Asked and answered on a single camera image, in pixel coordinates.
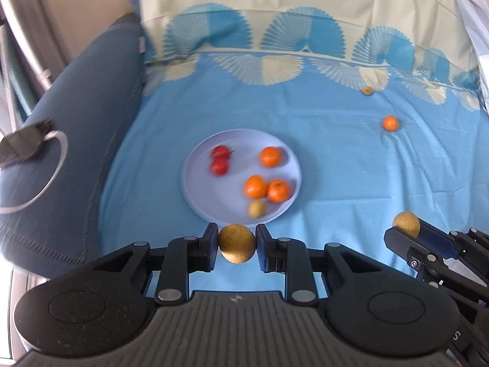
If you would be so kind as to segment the tan longan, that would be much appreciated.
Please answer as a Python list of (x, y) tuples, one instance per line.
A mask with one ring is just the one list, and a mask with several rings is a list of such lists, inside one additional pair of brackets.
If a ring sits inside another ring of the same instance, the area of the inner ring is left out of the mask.
[(266, 202), (264, 200), (252, 200), (249, 202), (247, 214), (257, 220), (266, 214)]
[(366, 85), (361, 89), (361, 92), (366, 96), (371, 96), (373, 95), (374, 90), (370, 86)]
[(396, 215), (393, 219), (392, 226), (402, 230), (413, 238), (417, 238), (421, 230), (419, 218), (409, 211), (403, 211)]
[(241, 224), (228, 224), (222, 228), (218, 243), (221, 254), (230, 263), (245, 263), (255, 254), (256, 238)]

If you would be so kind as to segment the orange mandarin with stem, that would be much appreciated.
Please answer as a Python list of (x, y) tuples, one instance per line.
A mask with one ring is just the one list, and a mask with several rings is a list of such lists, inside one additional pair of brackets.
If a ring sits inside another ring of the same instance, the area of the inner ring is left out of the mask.
[(267, 186), (267, 199), (275, 204), (281, 204), (290, 198), (289, 184), (283, 179), (274, 179)]

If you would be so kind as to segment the small orange mandarin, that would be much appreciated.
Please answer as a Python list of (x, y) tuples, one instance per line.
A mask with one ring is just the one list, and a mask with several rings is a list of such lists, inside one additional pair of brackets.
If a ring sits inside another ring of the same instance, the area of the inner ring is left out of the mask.
[(391, 115), (385, 116), (382, 121), (382, 127), (388, 132), (395, 132), (399, 129), (398, 119)]
[(282, 164), (283, 155), (279, 147), (265, 147), (259, 154), (259, 162), (263, 167), (273, 168)]
[(261, 175), (252, 175), (244, 183), (243, 192), (249, 199), (261, 199), (267, 195), (267, 182)]

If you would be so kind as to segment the red cherry tomato with stem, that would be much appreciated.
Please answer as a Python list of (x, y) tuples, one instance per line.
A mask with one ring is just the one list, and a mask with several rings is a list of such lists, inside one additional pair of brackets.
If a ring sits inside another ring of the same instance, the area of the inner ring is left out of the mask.
[(228, 160), (233, 151), (228, 148), (226, 145), (218, 145), (213, 148), (211, 152), (212, 158), (215, 159), (226, 159)]

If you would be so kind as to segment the lavender round plate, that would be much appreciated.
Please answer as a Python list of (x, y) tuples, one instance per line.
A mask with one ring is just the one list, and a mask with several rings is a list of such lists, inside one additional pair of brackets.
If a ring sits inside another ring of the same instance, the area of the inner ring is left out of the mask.
[[(217, 146), (231, 150), (228, 172), (216, 176), (211, 172), (211, 151)], [(259, 161), (265, 147), (277, 147), (282, 153), (278, 167), (267, 168)], [(283, 203), (265, 201), (262, 217), (252, 218), (247, 209), (251, 199), (245, 195), (245, 182), (260, 175), (267, 182), (275, 179), (289, 185), (289, 198)], [(202, 140), (185, 159), (181, 170), (181, 189), (186, 203), (203, 220), (226, 224), (255, 226), (269, 223), (282, 215), (296, 200), (302, 184), (302, 171), (291, 148), (270, 133), (247, 128), (215, 133)]]

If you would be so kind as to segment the black smartphone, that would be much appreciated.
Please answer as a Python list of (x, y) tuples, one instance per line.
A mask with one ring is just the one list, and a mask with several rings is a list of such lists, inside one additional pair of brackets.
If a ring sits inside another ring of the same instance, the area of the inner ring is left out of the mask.
[(19, 164), (36, 156), (45, 137), (52, 130), (52, 120), (47, 119), (6, 135), (0, 144), (1, 168)]

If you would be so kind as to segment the blue patterned cloth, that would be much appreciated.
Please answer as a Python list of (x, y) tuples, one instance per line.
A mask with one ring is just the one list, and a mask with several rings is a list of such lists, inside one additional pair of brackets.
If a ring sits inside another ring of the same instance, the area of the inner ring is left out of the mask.
[[(269, 224), (402, 272), (384, 232), (408, 210), (443, 231), (488, 228), (488, 115), (458, 0), (139, 0), (142, 104), (101, 201), (109, 253), (200, 235), (182, 165), (225, 130), (296, 154), (297, 200)], [(361, 92), (370, 86), (374, 93)], [(383, 129), (385, 116), (399, 129)]]

